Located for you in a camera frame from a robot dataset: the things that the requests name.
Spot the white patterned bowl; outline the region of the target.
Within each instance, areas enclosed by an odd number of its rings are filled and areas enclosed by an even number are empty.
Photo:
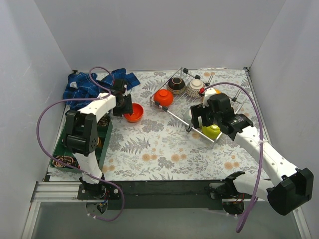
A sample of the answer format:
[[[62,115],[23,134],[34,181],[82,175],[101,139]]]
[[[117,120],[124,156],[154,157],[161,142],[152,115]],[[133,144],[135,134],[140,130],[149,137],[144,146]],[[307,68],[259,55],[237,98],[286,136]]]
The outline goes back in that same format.
[[[205,84],[200,79],[193,79],[188,83],[186,87],[186,93],[189,97],[200,98],[201,95],[199,91],[204,86]]]

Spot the pale green celadon bowl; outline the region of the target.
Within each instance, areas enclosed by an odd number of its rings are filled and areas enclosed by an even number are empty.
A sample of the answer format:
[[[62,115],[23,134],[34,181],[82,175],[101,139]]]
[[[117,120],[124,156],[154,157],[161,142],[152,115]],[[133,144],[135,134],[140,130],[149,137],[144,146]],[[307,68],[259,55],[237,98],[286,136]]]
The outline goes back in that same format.
[[[192,120],[191,110],[188,110],[188,111],[184,114],[184,121],[185,121],[187,124],[191,124],[191,120]]]

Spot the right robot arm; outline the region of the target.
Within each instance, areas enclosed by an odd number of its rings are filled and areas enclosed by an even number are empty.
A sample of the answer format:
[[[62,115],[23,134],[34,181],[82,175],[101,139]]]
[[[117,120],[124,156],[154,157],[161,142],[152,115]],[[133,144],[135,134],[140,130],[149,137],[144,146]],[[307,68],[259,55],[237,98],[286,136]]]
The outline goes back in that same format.
[[[280,155],[244,114],[236,114],[224,94],[209,94],[204,102],[190,108],[194,128],[217,125],[221,132],[245,149],[267,173],[269,179],[253,178],[243,171],[224,180],[219,190],[231,198],[242,193],[261,198],[280,215],[285,216],[312,198],[314,175],[299,169]]]

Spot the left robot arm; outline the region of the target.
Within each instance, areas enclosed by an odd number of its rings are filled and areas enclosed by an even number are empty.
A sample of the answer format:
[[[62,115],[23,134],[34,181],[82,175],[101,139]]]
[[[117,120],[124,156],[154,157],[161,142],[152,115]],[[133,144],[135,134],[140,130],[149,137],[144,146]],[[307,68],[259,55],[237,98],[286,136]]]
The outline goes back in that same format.
[[[131,95],[125,94],[127,87],[127,80],[115,79],[110,94],[100,93],[97,100],[66,114],[64,145],[72,152],[83,170],[80,181],[84,190],[95,199],[103,198],[106,193],[105,185],[100,182],[104,175],[95,155],[98,145],[97,122],[109,111],[113,111],[116,117],[133,113]]]

